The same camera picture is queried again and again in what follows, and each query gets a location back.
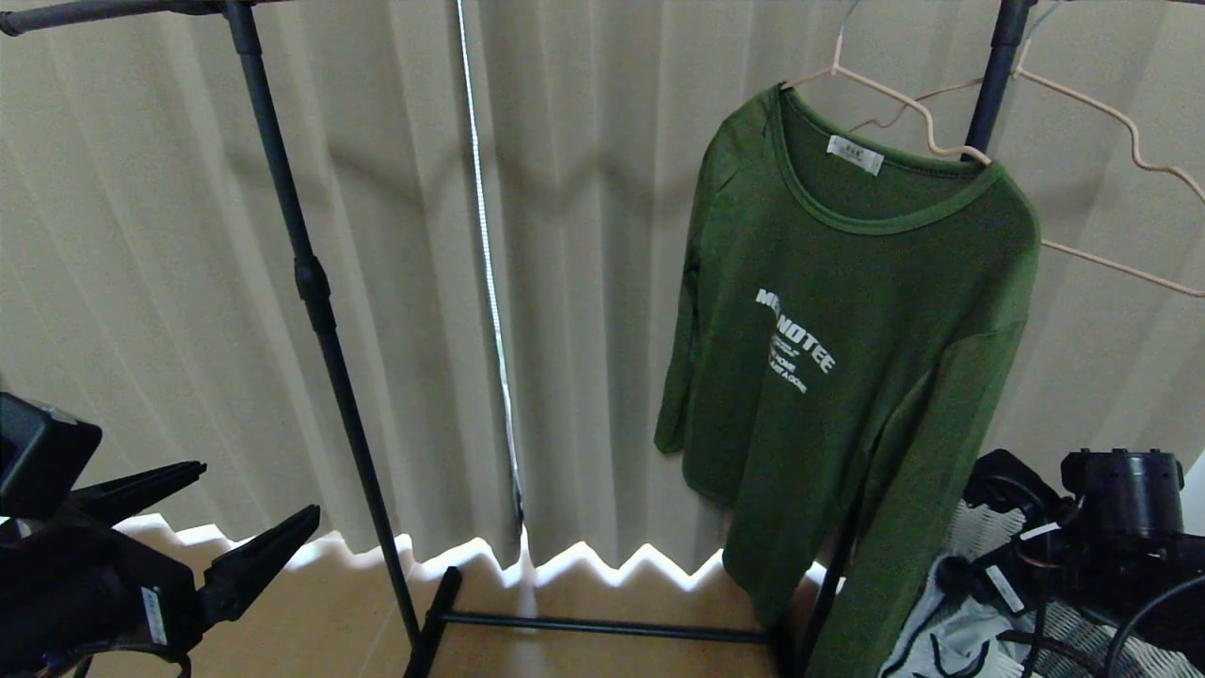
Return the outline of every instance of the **curtain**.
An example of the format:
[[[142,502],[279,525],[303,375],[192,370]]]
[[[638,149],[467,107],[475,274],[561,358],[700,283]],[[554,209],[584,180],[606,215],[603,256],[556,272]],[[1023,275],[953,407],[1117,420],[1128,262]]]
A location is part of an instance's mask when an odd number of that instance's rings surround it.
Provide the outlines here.
[[[1042,12],[1047,2],[1036,10]],[[536,564],[586,541],[612,566],[652,543],[693,571],[723,513],[652,447],[687,217],[721,120],[824,66],[842,2],[464,4],[481,195],[524,520]],[[994,2],[875,0],[845,64],[909,93],[982,75]],[[455,5],[257,6],[315,247],[398,532],[428,558],[517,553]],[[1029,67],[1130,112],[1144,154],[1205,178],[1205,11],[1074,2]],[[280,210],[221,18],[154,16],[0,40],[0,376],[105,428],[86,481],[181,459],[204,481],[176,526],[247,536],[307,502],[372,546],[290,273]],[[825,117],[894,112],[824,78]],[[969,89],[936,98],[959,145]],[[881,141],[924,148],[912,113]],[[991,154],[1044,234],[1205,285],[1205,206],[1128,161],[1110,118],[1010,84]],[[1058,485],[1072,449],[1205,449],[1205,302],[1044,250],[984,450]]]
[[[30,5],[5,4],[5,8]],[[398,532],[517,554],[455,14],[255,8]],[[230,538],[306,503],[375,546],[222,17],[0,40],[0,376],[100,425],[83,483],[184,459],[157,511]]]
[[[831,61],[842,2],[469,2],[488,223],[535,562],[584,540],[612,566],[651,542],[687,571],[723,518],[652,446],[687,219],[711,135],[742,101]],[[1041,4],[1034,17],[1050,5]],[[844,63],[919,94],[982,75],[998,5],[876,0]],[[1135,114],[1144,152],[1205,178],[1200,7],[1069,4],[1029,67]],[[933,101],[963,142],[976,89]],[[889,100],[825,78],[800,88],[829,119]],[[924,153],[919,117],[863,132]],[[1047,237],[1205,283],[1205,205],[1129,165],[1124,129],[1028,82],[1010,86],[992,147]],[[984,450],[1059,485],[1081,447],[1205,448],[1205,303],[1044,250],[1034,309]]]

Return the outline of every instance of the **shirt sleeve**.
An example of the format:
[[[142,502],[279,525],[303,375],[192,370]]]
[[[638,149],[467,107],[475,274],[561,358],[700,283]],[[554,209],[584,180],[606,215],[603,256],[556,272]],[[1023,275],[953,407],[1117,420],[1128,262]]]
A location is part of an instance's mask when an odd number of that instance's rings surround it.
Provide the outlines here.
[[[878,676],[941,548],[1023,328],[1017,322],[960,338],[942,353],[929,388],[917,390],[919,417],[900,423],[909,435],[903,455],[871,467],[868,500],[877,487],[878,501],[809,676]],[[882,454],[892,456],[880,449],[875,458]]]
[[[653,443],[663,453],[677,453],[686,444],[687,403],[690,399],[694,366],[699,358],[699,236],[719,189],[715,181],[718,140],[717,134],[703,155],[694,188],[694,204],[690,207],[690,228],[687,234],[677,323],[674,329],[674,349],[669,371],[665,373],[657,431],[653,435]]]

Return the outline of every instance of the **white neck tag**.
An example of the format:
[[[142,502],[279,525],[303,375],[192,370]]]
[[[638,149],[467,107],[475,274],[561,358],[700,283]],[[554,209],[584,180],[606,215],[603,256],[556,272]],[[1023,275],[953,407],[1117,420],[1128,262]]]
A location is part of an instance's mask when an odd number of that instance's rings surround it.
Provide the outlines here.
[[[829,136],[828,152],[839,158],[850,160],[875,176],[878,176],[878,167],[883,166],[882,153],[876,153],[870,148],[858,146],[853,141],[835,134]]]

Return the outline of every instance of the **clothes rack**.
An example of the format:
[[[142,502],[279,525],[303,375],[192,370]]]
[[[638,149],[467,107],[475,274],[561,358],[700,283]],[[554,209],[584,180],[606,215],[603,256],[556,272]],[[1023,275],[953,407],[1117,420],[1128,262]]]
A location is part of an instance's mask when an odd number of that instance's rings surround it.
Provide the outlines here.
[[[1030,7],[1035,2],[1036,0],[1000,1],[995,31],[992,36],[992,49],[975,105],[975,113],[970,122],[966,146],[983,152],[988,149],[988,142],[991,141],[992,131],[1004,100],[1009,73],[1017,49],[1022,43],[1022,35],[1029,18]],[[294,277],[298,293],[305,302],[310,316],[310,324],[322,347],[327,373],[330,378],[331,390],[334,391],[340,415],[342,417],[343,429],[359,474],[360,487],[368,502],[372,526],[384,558],[386,570],[388,571],[398,608],[401,612],[401,619],[410,639],[411,656],[405,673],[406,678],[427,678],[430,674],[439,652],[440,641],[448,624],[764,644],[771,649],[780,676],[783,678],[803,677],[807,671],[807,664],[811,659],[816,639],[819,637],[825,611],[831,607],[836,595],[836,583],[852,552],[857,521],[850,520],[850,518],[857,515],[857,507],[852,507],[844,521],[844,527],[837,541],[837,553],[833,559],[833,566],[825,574],[819,599],[816,603],[816,613],[809,621],[809,626],[804,632],[804,642],[799,650],[794,647],[792,633],[784,620],[766,631],[751,631],[589,619],[524,618],[463,612],[455,609],[457,594],[463,582],[463,574],[455,567],[449,567],[443,573],[431,607],[427,612],[425,621],[419,624],[394,546],[394,532],[386,511],[381,483],[372,464],[364,425],[355,403],[351,376],[348,375],[347,364],[343,360],[342,348],[339,342],[335,313],[330,303],[330,284],[311,246],[301,205],[298,199],[296,187],[293,181],[288,154],[284,148],[264,69],[263,52],[252,12],[253,4],[247,0],[225,0],[221,4],[207,0],[77,0],[75,2],[17,12],[0,12],[0,33],[18,36],[31,30],[153,12],[175,12],[193,16],[221,13],[225,17],[230,26],[235,49],[242,63],[243,76],[247,81],[248,94],[264,146],[264,154],[271,171],[272,183],[289,235],[294,254]]]

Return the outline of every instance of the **clothes hanger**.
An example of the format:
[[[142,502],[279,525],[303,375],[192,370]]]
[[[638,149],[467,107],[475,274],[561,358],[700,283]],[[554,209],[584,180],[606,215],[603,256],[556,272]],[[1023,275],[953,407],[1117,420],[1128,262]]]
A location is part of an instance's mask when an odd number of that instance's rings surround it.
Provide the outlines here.
[[[1151,164],[1151,163],[1146,161],[1142,158],[1142,153],[1139,149],[1140,132],[1139,132],[1139,129],[1138,129],[1138,124],[1134,123],[1133,118],[1130,118],[1125,113],[1118,111],[1117,108],[1110,106],[1109,104],[1104,104],[1101,101],[1098,101],[1097,99],[1093,99],[1092,96],[1088,96],[1087,94],[1082,94],[1080,92],[1076,92],[1075,89],[1071,89],[1069,87],[1064,87],[1064,86],[1062,86],[1062,84],[1059,84],[1059,83],[1057,83],[1057,82],[1054,82],[1052,79],[1042,77],[1042,76],[1040,76],[1040,75],[1038,75],[1035,72],[1031,72],[1031,71],[1029,71],[1029,70],[1025,69],[1025,57],[1029,55],[1029,46],[1034,41],[1034,33],[1038,30],[1038,26],[1040,26],[1042,24],[1042,22],[1045,22],[1046,18],[1050,17],[1051,13],[1053,13],[1054,10],[1059,8],[1059,6],[1062,6],[1062,5],[1063,5],[1063,0],[1057,0],[1054,2],[1054,6],[1052,6],[1050,10],[1047,10],[1041,17],[1038,18],[1038,20],[1034,22],[1034,25],[1030,26],[1029,35],[1025,37],[1025,42],[1021,47],[1021,54],[1017,55],[1017,65],[1012,69],[1012,78],[1013,79],[1024,78],[1024,79],[1028,79],[1030,82],[1038,83],[1038,84],[1040,84],[1040,86],[1042,86],[1042,87],[1045,87],[1047,89],[1051,89],[1051,90],[1057,92],[1059,94],[1064,94],[1066,96],[1070,96],[1071,99],[1075,99],[1076,101],[1080,101],[1081,104],[1091,106],[1091,107],[1093,107],[1093,108],[1095,108],[1095,110],[1098,110],[1098,111],[1100,111],[1100,112],[1103,112],[1103,113],[1105,113],[1105,114],[1107,114],[1107,116],[1117,119],[1123,125],[1125,125],[1125,130],[1129,131],[1129,137],[1130,137],[1130,160],[1133,160],[1133,163],[1139,169],[1141,169],[1144,171],[1170,173],[1171,176],[1175,176],[1176,178],[1178,178],[1180,181],[1182,181],[1185,184],[1187,184],[1188,188],[1191,188],[1193,193],[1197,194],[1197,196],[1200,199],[1201,204],[1205,204],[1205,189],[1201,189],[1200,183],[1198,183],[1197,179],[1192,177],[1192,175],[1189,175],[1183,169],[1181,169],[1181,167],[1178,167],[1176,165],[1154,165],[1154,164]],[[975,84],[978,84],[980,82],[982,82],[982,79],[983,78],[975,78],[975,79],[972,79],[970,82],[964,82],[962,84],[953,84],[953,86],[948,86],[948,87],[942,87],[940,89],[934,89],[933,92],[927,92],[925,94],[922,94],[921,96],[918,96],[917,101],[923,101],[924,99],[929,99],[931,96],[936,96],[937,94],[944,94],[946,92],[953,92],[956,89],[964,89],[966,87],[974,87]],[[906,105],[905,106],[900,106],[900,108],[898,111],[895,111],[895,114],[888,122],[882,122],[878,118],[871,118],[871,119],[864,120],[864,122],[857,124],[856,126],[851,128],[851,131],[858,130],[858,129],[860,129],[860,128],[863,128],[863,126],[865,126],[868,124],[875,124],[875,125],[877,125],[880,128],[886,129],[886,128],[895,124],[895,120],[898,120],[900,118],[900,116],[904,114],[904,111],[907,110],[907,108],[909,108],[909,106],[906,106]],[[1194,296],[1194,297],[1198,297],[1198,299],[1205,299],[1205,289],[1197,289],[1194,287],[1188,287],[1186,284],[1181,284],[1181,283],[1175,282],[1172,279],[1168,279],[1166,277],[1159,277],[1158,275],[1153,275],[1153,273],[1146,272],[1144,270],[1139,270],[1136,267],[1128,266],[1125,264],[1121,264],[1121,263],[1117,263],[1115,260],[1106,259],[1104,257],[1099,257],[1099,255],[1093,254],[1091,252],[1084,252],[1082,249],[1076,249],[1075,247],[1069,247],[1069,246],[1059,243],[1059,242],[1053,242],[1051,240],[1046,240],[1045,237],[1042,238],[1042,244],[1046,246],[1046,247],[1050,247],[1051,249],[1058,249],[1059,252],[1063,252],[1063,253],[1066,253],[1066,254],[1071,254],[1072,257],[1080,257],[1081,259],[1092,261],[1094,264],[1100,264],[1100,265],[1103,265],[1105,267],[1111,267],[1111,269],[1113,269],[1116,271],[1124,272],[1127,275],[1131,275],[1134,277],[1138,277],[1140,279],[1145,279],[1147,282],[1152,282],[1154,284],[1158,284],[1159,287],[1164,287],[1166,289],[1171,289],[1172,291],[1176,291],[1178,294],[1185,294],[1187,296]]]
[[[813,79],[816,79],[816,78],[818,78],[818,77],[821,77],[823,75],[842,75],[842,76],[845,76],[845,77],[847,77],[847,78],[857,82],[858,84],[863,84],[865,87],[869,87],[869,88],[874,89],[875,92],[878,92],[881,94],[886,94],[887,96],[890,96],[892,99],[895,99],[897,101],[900,101],[906,107],[910,107],[910,108],[915,110],[916,112],[921,113],[921,116],[924,117],[924,122],[925,122],[925,132],[927,132],[925,141],[929,145],[929,152],[933,153],[934,155],[947,157],[947,155],[962,155],[962,154],[966,154],[966,155],[970,155],[970,157],[975,158],[980,163],[983,163],[984,165],[992,164],[992,158],[988,158],[978,148],[972,148],[970,146],[959,146],[958,148],[941,148],[941,147],[939,147],[937,146],[937,141],[933,136],[933,113],[929,112],[929,108],[924,107],[924,105],[921,104],[921,102],[918,102],[917,100],[911,99],[911,98],[909,98],[909,96],[906,96],[906,95],[904,95],[904,94],[901,94],[901,93],[892,89],[890,87],[887,87],[886,84],[881,84],[878,82],[875,82],[875,81],[870,79],[869,77],[858,75],[858,73],[856,73],[856,72],[851,71],[850,69],[847,69],[847,67],[845,67],[845,66],[841,65],[841,46],[842,46],[842,43],[845,41],[845,25],[850,20],[850,14],[853,13],[853,11],[858,7],[858,2],[860,2],[860,1],[862,0],[853,0],[853,5],[850,6],[850,11],[846,12],[845,13],[845,18],[841,19],[841,26],[837,29],[837,34],[836,34],[836,48],[833,52],[833,64],[829,67],[827,67],[827,69],[816,71],[816,72],[813,72],[811,75],[807,75],[807,76],[804,76],[804,77],[801,77],[799,79],[793,79],[793,81],[789,81],[789,82],[784,82],[784,83],[782,83],[782,89],[783,90],[792,89],[794,87],[804,84],[805,82],[811,82],[811,81],[813,81]]]

